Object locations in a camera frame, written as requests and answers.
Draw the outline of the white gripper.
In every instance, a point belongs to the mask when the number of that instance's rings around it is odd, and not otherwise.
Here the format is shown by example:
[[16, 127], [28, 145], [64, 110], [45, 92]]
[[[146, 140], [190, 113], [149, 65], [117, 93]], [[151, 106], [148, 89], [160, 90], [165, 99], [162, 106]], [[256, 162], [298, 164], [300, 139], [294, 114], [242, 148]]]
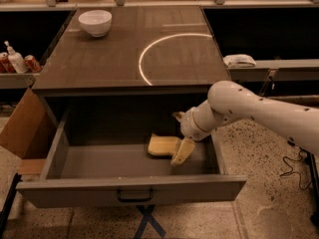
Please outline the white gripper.
[[186, 113], [174, 112], [172, 116], [180, 122], [180, 131], [187, 137], [182, 139], [176, 147], [170, 164], [172, 166], [182, 165], [195, 149], [194, 141], [201, 141], [212, 132], [213, 118], [209, 108], [191, 108]]

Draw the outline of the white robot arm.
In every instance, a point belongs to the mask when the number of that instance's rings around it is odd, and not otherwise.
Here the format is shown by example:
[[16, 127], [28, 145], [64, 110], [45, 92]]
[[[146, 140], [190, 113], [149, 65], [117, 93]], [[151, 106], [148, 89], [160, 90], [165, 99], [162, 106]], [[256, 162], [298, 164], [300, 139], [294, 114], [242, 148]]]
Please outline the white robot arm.
[[318, 109], [263, 98], [235, 82], [215, 83], [206, 101], [173, 116], [182, 135], [194, 141], [203, 140], [218, 127], [248, 119], [319, 155]]

